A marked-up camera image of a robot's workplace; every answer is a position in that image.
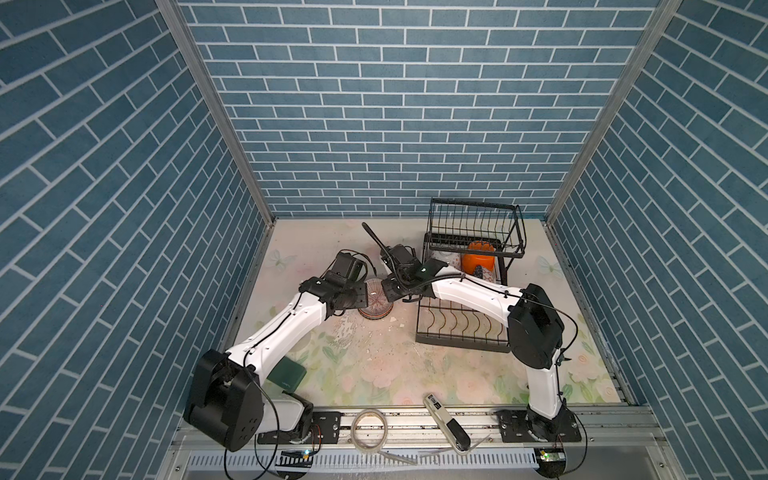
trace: green sponge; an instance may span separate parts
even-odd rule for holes
[[[306,375],[306,369],[299,363],[284,356],[267,376],[267,380],[283,387],[288,393],[294,393]]]

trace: black motor housing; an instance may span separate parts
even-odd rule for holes
[[[509,346],[525,365],[548,369],[552,366],[554,353],[563,345],[563,321],[556,310],[546,307],[552,307],[552,302],[539,285],[529,283],[521,294],[522,298],[515,306],[509,307]]]
[[[184,420],[230,452],[240,450],[264,417],[261,391],[251,377],[259,381],[227,354],[208,350],[195,367]]]

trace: floor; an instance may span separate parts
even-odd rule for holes
[[[403,243],[421,255],[426,219],[367,220],[388,245]],[[259,329],[296,293],[320,275],[336,251],[350,248],[383,265],[361,220],[278,220],[237,335]],[[552,303],[579,322],[579,336],[560,368],[564,395],[573,403],[619,402],[614,384],[563,277],[541,222],[526,220],[528,249],[509,270],[511,286],[542,286]],[[307,374],[296,393],[316,406],[420,405],[428,393],[448,405],[527,403],[525,369],[511,353],[432,346],[414,341],[415,303],[397,302],[380,320],[356,310],[331,317],[302,338],[289,357]],[[564,343],[574,327],[564,319]]]

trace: black cable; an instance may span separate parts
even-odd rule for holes
[[[245,363],[245,359],[248,357],[249,353],[250,353],[250,349],[249,349],[249,351],[246,351],[245,357],[243,358],[243,363]],[[272,406],[272,410],[275,413],[275,425],[277,427],[277,434],[280,435],[280,418],[277,416],[277,407],[275,406],[275,404],[272,401],[272,399],[270,398],[270,396],[268,396],[267,393],[264,392],[264,389],[261,387],[261,385],[259,385],[259,382],[253,377],[253,375],[251,374],[251,372],[248,369],[248,367],[244,366],[243,369],[245,370],[246,375],[248,375],[248,378],[250,379],[250,381],[253,382],[257,387],[259,387],[259,390],[261,391],[261,394],[270,403],[270,406]],[[259,462],[259,465],[261,465],[261,461],[259,460],[259,452],[256,450],[256,445],[257,445],[257,439],[258,438],[259,438],[258,435],[254,435],[253,436],[253,454],[256,456],[256,461]],[[272,452],[272,458],[270,458],[270,462],[266,464],[266,467],[264,465],[261,465],[261,467],[264,470],[257,477],[255,477],[253,480],[259,480],[259,478],[263,477],[264,474],[268,472],[268,468],[270,466],[272,466],[272,464],[275,461],[275,457],[277,457],[277,445],[278,445],[278,441],[276,440],[275,441],[275,449]],[[230,476],[230,473],[227,470],[227,449],[226,448],[224,449],[224,474],[227,476],[227,478],[229,480],[234,480],[234,478],[232,478]]]
[[[565,409],[573,413],[568,407],[565,407]],[[562,472],[558,478],[560,478],[563,475],[576,472],[584,464],[584,460],[587,459],[587,450],[589,449],[589,439],[587,438],[587,429],[584,428],[584,423],[581,422],[581,419],[578,418],[578,415],[574,414],[574,417],[576,417],[576,421],[578,422],[578,424],[581,425],[581,429],[584,430],[584,455],[581,457],[581,461],[578,463],[578,465],[571,468],[570,470],[566,470],[565,472]]]
[[[344,249],[341,249],[341,250],[339,250],[339,252],[352,252],[352,253],[353,253],[353,256],[354,256],[354,255],[360,255],[361,257],[363,257],[363,258],[365,258],[366,260],[368,260],[368,263],[370,263],[370,264],[371,264],[371,270],[373,270],[373,276],[378,276],[378,275],[379,275],[379,274],[376,272],[376,267],[373,265],[373,262],[371,261],[371,257],[369,257],[369,256],[365,255],[363,252],[358,252],[358,251],[356,251],[356,250],[352,250],[352,249],[350,249],[350,248],[344,248]]]
[[[576,323],[576,320],[574,320],[574,318],[573,318],[572,316],[568,315],[566,312],[564,312],[564,311],[560,310],[559,308],[555,308],[555,307],[553,307],[552,305],[547,305],[546,303],[541,303],[541,302],[537,302],[537,301],[535,301],[535,300],[531,300],[531,299],[525,298],[525,297],[524,297],[524,296],[522,296],[522,295],[515,295],[515,294],[513,294],[513,293],[509,293],[509,292],[501,292],[501,291],[499,291],[499,290],[496,290],[496,289],[493,289],[493,288],[491,288],[490,286],[487,286],[487,285],[483,285],[482,283],[478,283],[478,282],[475,282],[474,280],[472,280],[472,279],[471,279],[470,277],[468,277],[468,276],[467,276],[467,277],[465,277],[465,279],[466,279],[467,281],[469,281],[469,282],[472,282],[472,283],[474,283],[475,285],[478,285],[478,286],[481,286],[481,287],[483,287],[483,288],[486,288],[486,289],[488,289],[488,290],[491,290],[492,292],[500,293],[501,295],[508,295],[508,296],[513,296],[513,297],[515,297],[515,298],[522,298],[522,299],[523,299],[523,300],[525,300],[526,302],[535,303],[536,305],[541,305],[541,306],[543,306],[543,307],[546,307],[546,308],[552,309],[552,310],[554,310],[555,312],[558,312],[558,313],[562,313],[562,314],[563,314],[563,315],[564,315],[566,318],[568,318],[568,319],[569,319],[569,320],[570,320],[570,321],[571,321],[571,322],[574,324],[574,328],[576,329],[576,333],[574,334],[574,337],[571,339],[571,341],[569,342],[569,344],[568,344],[568,345],[567,345],[565,348],[563,348],[563,349],[560,349],[560,354],[563,354],[563,353],[565,353],[565,351],[566,351],[566,350],[568,350],[569,348],[571,348],[571,346],[574,344],[574,342],[575,342],[575,341],[576,341],[576,339],[578,338],[578,323]]]
[[[304,294],[303,292],[302,292],[302,293],[299,293],[299,298],[298,298],[298,299],[296,299],[296,305],[295,305],[295,306],[298,306],[298,305],[299,305],[299,302],[301,301],[301,296],[302,296],[303,294]],[[248,348],[248,349],[245,351],[245,355],[243,355],[243,369],[245,370],[245,373],[246,373],[246,375],[248,375],[248,378],[250,379],[250,381],[251,381],[251,382],[253,382],[253,383],[254,383],[254,384],[255,384],[255,385],[256,385],[256,386],[259,388],[259,390],[261,391],[261,394],[262,394],[262,395],[263,395],[263,396],[266,398],[266,400],[267,400],[267,401],[270,403],[270,406],[272,406],[272,410],[273,410],[273,411],[274,411],[274,413],[275,413],[275,423],[276,423],[276,426],[277,426],[277,432],[278,432],[278,435],[280,434],[280,419],[279,419],[279,418],[278,418],[278,416],[277,416],[277,407],[275,407],[275,404],[272,402],[272,399],[270,398],[270,396],[269,396],[269,395],[267,395],[267,393],[266,393],[266,392],[264,392],[264,389],[263,389],[263,388],[261,388],[261,384],[259,384],[258,380],[256,380],[256,379],[253,377],[253,374],[252,374],[252,373],[250,372],[250,370],[248,369],[248,362],[247,362],[247,360],[248,360],[248,356],[251,354],[251,350],[252,350],[252,349],[255,349],[256,347],[258,347],[258,346],[259,346],[259,345],[260,345],[260,344],[261,344],[261,343],[262,343],[264,340],[266,340],[266,339],[270,338],[270,337],[271,337],[271,336],[272,336],[272,335],[273,335],[273,334],[274,334],[274,333],[275,333],[277,330],[279,330],[279,329],[280,329],[280,327],[281,327],[281,326],[283,326],[283,324],[285,323],[285,321],[288,319],[288,317],[289,317],[290,315],[291,315],[291,314],[290,314],[290,312],[288,312],[288,313],[287,313],[287,314],[286,314],[286,315],[283,317],[283,319],[282,319],[282,320],[280,320],[280,324],[279,324],[279,325],[278,325],[278,326],[277,326],[277,327],[276,327],[274,330],[272,330],[272,331],[271,331],[271,332],[269,332],[269,333],[268,333],[268,334],[267,334],[265,337],[261,338],[261,339],[260,339],[258,342],[254,343],[252,346],[250,346],[250,347],[249,347],[249,348]],[[256,460],[258,461],[258,459],[259,459],[259,454],[258,454],[258,452],[257,452],[257,450],[256,450],[256,445],[257,445],[257,438],[258,438],[258,435],[254,435],[254,436],[253,436],[253,454],[256,456]],[[261,478],[261,477],[262,477],[262,476],[263,476],[263,475],[266,473],[267,469],[268,469],[268,468],[269,468],[269,467],[272,465],[272,463],[275,461],[275,456],[276,456],[276,455],[277,455],[277,441],[275,441],[275,450],[274,450],[274,452],[272,452],[272,458],[270,459],[270,462],[269,462],[269,463],[266,465],[266,467],[263,467],[263,465],[262,465],[262,467],[264,468],[264,471],[263,471],[263,472],[261,472],[261,473],[259,474],[259,476],[257,476],[257,477],[256,477],[256,478],[254,478],[253,480],[258,480],[259,478]],[[228,478],[229,480],[233,480],[233,478],[232,478],[232,477],[230,477],[230,474],[229,474],[229,472],[227,471],[227,449],[224,449],[224,474],[227,476],[227,478]]]

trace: cable tray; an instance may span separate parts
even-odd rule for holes
[[[429,449],[386,449],[387,452],[403,455],[418,462],[418,465],[408,465],[396,462],[381,455],[365,455],[352,449],[329,449],[315,455],[312,473],[357,473],[357,472],[392,472],[400,470],[440,470],[440,469],[493,469],[493,468],[538,468],[531,448],[481,448],[467,456],[455,452],[442,452],[429,457],[419,457],[429,452]],[[264,449],[259,452],[262,464],[270,460],[272,450]],[[211,450],[196,450],[190,454],[187,470],[189,472],[211,472],[223,470],[223,452]],[[282,457],[278,469],[282,472],[307,472],[305,467],[291,466],[299,459]],[[262,468],[256,462],[253,451],[245,449],[240,452],[227,454],[227,468],[230,471],[261,472]]]

